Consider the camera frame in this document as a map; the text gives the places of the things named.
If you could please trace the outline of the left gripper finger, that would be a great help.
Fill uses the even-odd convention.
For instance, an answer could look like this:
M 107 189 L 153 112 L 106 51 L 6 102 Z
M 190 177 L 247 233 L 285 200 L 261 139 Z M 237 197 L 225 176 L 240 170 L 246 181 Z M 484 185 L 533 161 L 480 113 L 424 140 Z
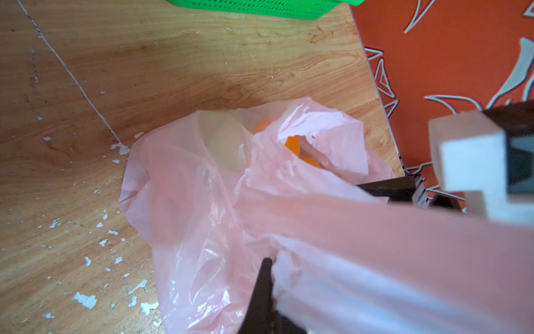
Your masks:
M 248 310 L 238 334 L 305 334 L 290 319 L 275 310 L 273 299 L 273 261 L 264 258 L 250 299 Z

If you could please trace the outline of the pink plastic bag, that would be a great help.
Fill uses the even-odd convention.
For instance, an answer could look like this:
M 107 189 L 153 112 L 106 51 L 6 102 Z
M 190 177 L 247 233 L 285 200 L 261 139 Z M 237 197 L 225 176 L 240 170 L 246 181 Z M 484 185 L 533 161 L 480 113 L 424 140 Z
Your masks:
M 152 248 L 165 332 L 236 333 L 268 257 L 276 310 L 311 333 L 532 333 L 533 230 L 360 187 L 392 175 L 362 122 L 310 98 L 142 136 L 120 206 Z

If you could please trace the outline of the small orange fruit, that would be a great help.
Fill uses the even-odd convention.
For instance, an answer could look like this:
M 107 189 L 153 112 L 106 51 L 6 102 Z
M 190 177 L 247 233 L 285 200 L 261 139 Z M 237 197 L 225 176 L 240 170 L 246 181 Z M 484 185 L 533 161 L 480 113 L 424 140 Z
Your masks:
M 300 139 L 299 136 L 290 136 L 285 142 L 285 146 L 292 151 L 297 157 L 300 156 Z

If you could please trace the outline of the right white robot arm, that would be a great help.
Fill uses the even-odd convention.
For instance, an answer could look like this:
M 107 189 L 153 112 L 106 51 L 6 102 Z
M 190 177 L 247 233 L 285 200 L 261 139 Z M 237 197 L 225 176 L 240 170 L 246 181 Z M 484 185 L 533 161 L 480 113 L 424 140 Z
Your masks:
M 376 197 L 420 207 L 460 210 L 490 221 L 533 226 L 533 101 L 429 122 L 432 167 L 439 183 L 428 197 L 420 173 L 361 186 Z

